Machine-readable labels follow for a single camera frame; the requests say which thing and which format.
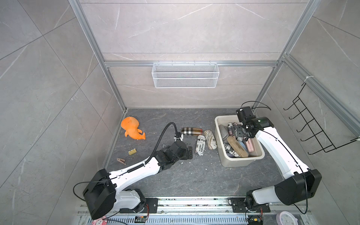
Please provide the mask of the beige plastic storage bin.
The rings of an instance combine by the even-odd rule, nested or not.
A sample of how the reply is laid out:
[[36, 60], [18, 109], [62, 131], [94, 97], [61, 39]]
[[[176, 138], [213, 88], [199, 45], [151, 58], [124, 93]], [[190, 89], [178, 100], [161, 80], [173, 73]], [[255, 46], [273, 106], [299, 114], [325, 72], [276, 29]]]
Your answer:
[[215, 118], [215, 140], [217, 142], [217, 149], [220, 156], [221, 164], [224, 167], [246, 167], [251, 164], [253, 161], [261, 160], [265, 157], [265, 152], [261, 143], [256, 139], [252, 138], [250, 141], [254, 146], [254, 151], [249, 153], [249, 157], [235, 157], [230, 158], [227, 155], [227, 152], [224, 147], [224, 143], [221, 137], [221, 133], [219, 130], [219, 125], [227, 126], [230, 122], [239, 123], [237, 115], [223, 115], [217, 116]]

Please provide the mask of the grey case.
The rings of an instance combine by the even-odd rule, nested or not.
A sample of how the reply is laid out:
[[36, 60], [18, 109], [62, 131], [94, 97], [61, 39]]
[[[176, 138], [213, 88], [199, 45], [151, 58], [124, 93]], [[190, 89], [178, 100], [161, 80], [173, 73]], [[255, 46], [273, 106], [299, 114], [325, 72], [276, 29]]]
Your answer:
[[228, 140], [227, 140], [227, 138], [229, 137], [228, 128], [225, 127], [224, 125], [220, 124], [219, 131], [220, 131], [223, 143], [228, 143]]

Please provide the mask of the newspaper print case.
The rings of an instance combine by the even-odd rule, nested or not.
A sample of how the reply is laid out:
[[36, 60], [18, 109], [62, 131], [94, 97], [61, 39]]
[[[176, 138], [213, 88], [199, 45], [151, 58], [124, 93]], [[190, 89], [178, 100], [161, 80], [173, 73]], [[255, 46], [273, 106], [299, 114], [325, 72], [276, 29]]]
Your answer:
[[196, 142], [196, 150], [195, 150], [196, 155], [198, 155], [198, 156], [204, 155], [205, 145], [206, 145], [205, 136], [199, 135], [197, 137], [197, 142]]

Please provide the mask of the plaid glasses case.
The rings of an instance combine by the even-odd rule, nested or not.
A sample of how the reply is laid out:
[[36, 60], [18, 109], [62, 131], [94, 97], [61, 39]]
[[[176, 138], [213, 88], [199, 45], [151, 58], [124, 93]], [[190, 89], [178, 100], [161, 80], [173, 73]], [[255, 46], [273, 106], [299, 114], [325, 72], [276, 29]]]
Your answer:
[[183, 127], [181, 133], [188, 136], [199, 136], [203, 134], [203, 130], [198, 127]]

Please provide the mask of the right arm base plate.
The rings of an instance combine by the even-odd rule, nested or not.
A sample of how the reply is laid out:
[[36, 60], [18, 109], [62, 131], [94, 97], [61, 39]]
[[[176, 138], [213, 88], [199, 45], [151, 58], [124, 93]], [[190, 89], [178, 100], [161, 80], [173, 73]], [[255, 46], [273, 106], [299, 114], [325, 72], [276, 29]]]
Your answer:
[[258, 204], [252, 197], [230, 197], [227, 203], [232, 207], [234, 213], [269, 213], [270, 207], [268, 204]]

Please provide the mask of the newspaper flag case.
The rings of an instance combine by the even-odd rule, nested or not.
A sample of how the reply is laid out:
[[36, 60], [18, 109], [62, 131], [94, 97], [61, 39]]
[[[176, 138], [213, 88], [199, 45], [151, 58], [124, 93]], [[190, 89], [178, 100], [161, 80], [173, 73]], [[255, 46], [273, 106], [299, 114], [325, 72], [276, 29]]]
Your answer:
[[236, 131], [235, 131], [235, 129], [234, 129], [233, 123], [228, 123], [227, 128], [228, 128], [228, 134], [229, 134], [229, 136], [230, 136], [230, 137], [235, 137]]

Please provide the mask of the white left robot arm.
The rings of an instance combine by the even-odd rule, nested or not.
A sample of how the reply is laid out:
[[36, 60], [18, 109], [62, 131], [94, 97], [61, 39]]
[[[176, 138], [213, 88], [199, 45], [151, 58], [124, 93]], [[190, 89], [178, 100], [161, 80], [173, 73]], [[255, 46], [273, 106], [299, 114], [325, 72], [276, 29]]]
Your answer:
[[177, 129], [174, 131], [175, 141], [170, 146], [159, 149], [161, 139], [158, 139], [147, 159], [118, 171], [101, 169], [90, 181], [85, 182], [87, 186], [80, 199], [86, 202], [93, 220], [105, 220], [106, 214], [112, 210], [140, 212], [146, 205], [146, 198], [141, 190], [128, 187], [170, 169], [180, 160], [192, 159], [192, 149], [183, 142], [181, 132]]

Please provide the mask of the tan fabric case front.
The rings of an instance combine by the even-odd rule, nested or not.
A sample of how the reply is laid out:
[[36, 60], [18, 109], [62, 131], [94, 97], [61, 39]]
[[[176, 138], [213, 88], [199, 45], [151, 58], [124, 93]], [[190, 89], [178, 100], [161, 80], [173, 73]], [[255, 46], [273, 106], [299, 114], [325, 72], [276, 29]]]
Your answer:
[[227, 138], [228, 143], [233, 148], [233, 150], [239, 155], [240, 158], [247, 158], [249, 154], [246, 150], [239, 144], [239, 142], [233, 137], [229, 136]]

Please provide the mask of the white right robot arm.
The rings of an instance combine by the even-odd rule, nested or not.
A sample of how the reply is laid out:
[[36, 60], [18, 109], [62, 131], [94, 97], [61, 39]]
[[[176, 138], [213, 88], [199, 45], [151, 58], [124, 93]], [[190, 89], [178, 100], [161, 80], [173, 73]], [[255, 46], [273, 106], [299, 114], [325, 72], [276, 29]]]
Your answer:
[[284, 178], [274, 186], [248, 191], [246, 208], [254, 212], [269, 203], [293, 205], [313, 198], [322, 179], [320, 172], [311, 170], [291, 151], [268, 118], [256, 117], [253, 108], [244, 105], [236, 113], [245, 137], [265, 147]]

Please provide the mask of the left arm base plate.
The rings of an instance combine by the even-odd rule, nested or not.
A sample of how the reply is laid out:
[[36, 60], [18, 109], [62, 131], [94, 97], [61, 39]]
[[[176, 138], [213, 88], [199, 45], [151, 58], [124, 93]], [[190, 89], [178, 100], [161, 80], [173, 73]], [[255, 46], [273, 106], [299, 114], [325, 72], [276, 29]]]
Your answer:
[[134, 209], [121, 209], [120, 213], [157, 213], [158, 198], [146, 198], [141, 201]]

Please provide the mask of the pink case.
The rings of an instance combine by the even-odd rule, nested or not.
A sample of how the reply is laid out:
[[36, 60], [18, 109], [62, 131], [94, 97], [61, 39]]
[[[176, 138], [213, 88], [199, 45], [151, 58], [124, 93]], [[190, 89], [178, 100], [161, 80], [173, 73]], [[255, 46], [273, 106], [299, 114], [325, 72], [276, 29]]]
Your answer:
[[248, 152], [254, 152], [255, 151], [255, 147], [254, 147], [254, 144], [253, 144], [251, 139], [248, 139], [246, 141], [246, 147], [247, 147]]

